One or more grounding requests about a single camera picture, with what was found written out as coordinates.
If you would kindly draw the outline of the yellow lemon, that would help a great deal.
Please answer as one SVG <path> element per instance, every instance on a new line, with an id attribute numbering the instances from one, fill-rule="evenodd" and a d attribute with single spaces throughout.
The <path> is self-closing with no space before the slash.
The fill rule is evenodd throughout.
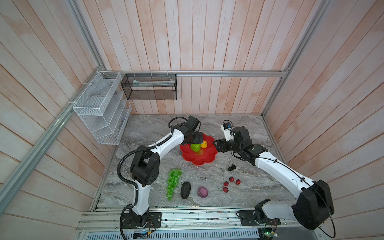
<path id="1" fill-rule="evenodd" d="M 201 148 L 205 149 L 208 147 L 208 142 L 207 141 L 203 141 L 203 143 L 201 143 Z"/>

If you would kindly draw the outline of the purple passion fruit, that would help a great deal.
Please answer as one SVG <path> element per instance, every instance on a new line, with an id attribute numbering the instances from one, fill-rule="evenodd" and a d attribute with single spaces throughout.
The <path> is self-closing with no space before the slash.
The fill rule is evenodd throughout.
<path id="1" fill-rule="evenodd" d="M 197 194 L 200 198 L 206 198 L 209 194 L 208 189 L 205 187 L 199 187 Z"/>

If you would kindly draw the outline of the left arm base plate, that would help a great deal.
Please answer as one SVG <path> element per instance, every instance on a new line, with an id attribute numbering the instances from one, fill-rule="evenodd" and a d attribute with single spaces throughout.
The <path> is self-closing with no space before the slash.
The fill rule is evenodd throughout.
<path id="1" fill-rule="evenodd" d="M 162 223 L 161 212 L 144 213 L 142 216 L 134 212 L 126 212 L 121 215 L 120 228 L 125 229 L 159 229 Z"/>

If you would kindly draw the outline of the dark avocado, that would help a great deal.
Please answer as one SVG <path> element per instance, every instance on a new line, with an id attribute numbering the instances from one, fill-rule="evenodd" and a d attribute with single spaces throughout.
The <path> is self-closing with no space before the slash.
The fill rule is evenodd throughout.
<path id="1" fill-rule="evenodd" d="M 181 187 L 180 195 L 182 199 L 187 199 L 191 193 L 191 183 L 190 182 L 184 182 Z"/>

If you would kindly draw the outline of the bumpy green custard apple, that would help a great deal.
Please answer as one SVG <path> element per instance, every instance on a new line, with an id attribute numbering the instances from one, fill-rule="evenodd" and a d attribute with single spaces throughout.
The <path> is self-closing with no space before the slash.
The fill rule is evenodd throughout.
<path id="1" fill-rule="evenodd" d="M 190 148 L 193 152 L 197 153 L 201 150 L 201 144 L 191 144 Z"/>

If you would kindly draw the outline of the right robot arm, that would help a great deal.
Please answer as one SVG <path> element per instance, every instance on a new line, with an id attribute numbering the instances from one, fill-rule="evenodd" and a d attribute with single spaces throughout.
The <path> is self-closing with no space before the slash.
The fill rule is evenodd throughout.
<path id="1" fill-rule="evenodd" d="M 295 197 L 294 201 L 263 200 L 255 205 L 254 221 L 266 226 L 275 219 L 297 221 L 308 230 L 315 230 L 335 212 L 329 185 L 305 177 L 278 160 L 265 147 L 253 144 L 245 127 L 234 127 L 229 121 L 221 125 L 225 137 L 213 142 L 218 152 L 249 162 L 281 183 Z"/>

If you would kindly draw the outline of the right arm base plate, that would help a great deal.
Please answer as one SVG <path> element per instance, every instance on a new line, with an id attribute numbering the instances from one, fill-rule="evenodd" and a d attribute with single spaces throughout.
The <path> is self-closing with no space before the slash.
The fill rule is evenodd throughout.
<path id="1" fill-rule="evenodd" d="M 264 213 L 259 210 L 241 210 L 237 212 L 242 226 L 279 226 L 280 219 L 269 219 Z"/>

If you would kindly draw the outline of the green grape bunch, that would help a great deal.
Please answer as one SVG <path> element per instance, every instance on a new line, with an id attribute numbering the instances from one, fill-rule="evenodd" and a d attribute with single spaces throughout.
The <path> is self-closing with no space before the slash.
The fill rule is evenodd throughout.
<path id="1" fill-rule="evenodd" d="M 169 173 L 168 180 L 167 180 L 167 199 L 170 201 L 173 198 L 174 191 L 176 187 L 179 185 L 179 180 L 181 175 L 183 174 L 181 169 L 172 169 Z"/>

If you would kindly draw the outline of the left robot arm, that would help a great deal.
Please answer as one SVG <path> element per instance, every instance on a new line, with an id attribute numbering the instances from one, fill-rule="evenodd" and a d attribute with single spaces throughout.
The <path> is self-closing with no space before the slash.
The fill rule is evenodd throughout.
<path id="1" fill-rule="evenodd" d="M 121 181 L 134 186 L 134 202 L 129 205 L 130 214 L 144 217 L 149 211 L 149 194 L 151 185 L 159 176 L 161 159 L 172 149 L 180 145 L 201 144 L 203 133 L 200 132 L 201 122 L 193 117 L 175 117 L 172 121 L 182 119 L 183 123 L 173 126 L 168 123 L 170 132 L 149 146 L 139 146 L 136 150 L 124 155 L 117 166 L 117 175 Z M 128 157 L 134 156 L 130 173 L 132 179 L 123 176 L 122 167 Z"/>

